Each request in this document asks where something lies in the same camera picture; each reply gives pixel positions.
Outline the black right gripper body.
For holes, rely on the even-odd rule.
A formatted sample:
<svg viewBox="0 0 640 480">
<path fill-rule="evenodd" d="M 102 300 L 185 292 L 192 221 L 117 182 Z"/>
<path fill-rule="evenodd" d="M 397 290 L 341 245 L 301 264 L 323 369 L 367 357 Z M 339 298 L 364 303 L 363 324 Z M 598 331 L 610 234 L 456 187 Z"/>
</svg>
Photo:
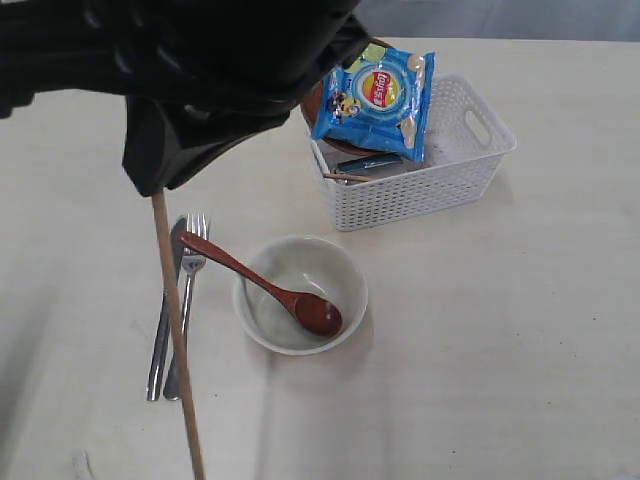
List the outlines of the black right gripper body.
<svg viewBox="0 0 640 480">
<path fill-rule="evenodd" d="M 230 149 L 284 124 L 324 74 L 353 60 L 369 40 L 364 29 L 339 30 L 302 78 L 280 92 L 258 92 L 229 77 L 206 82 L 229 107 L 126 96 L 125 173 L 143 197 L 182 186 Z"/>
</svg>

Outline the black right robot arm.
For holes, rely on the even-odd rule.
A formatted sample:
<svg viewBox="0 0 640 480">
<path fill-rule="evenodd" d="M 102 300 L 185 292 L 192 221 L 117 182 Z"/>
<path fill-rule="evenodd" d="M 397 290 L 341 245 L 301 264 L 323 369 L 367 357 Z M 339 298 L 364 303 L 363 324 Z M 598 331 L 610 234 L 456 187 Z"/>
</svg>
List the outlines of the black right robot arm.
<svg viewBox="0 0 640 480">
<path fill-rule="evenodd" d="M 290 112 L 370 35 L 352 1 L 17 1 L 1 7 L 1 115 L 39 93 L 126 104 L 123 168 L 176 189 Z"/>
</svg>

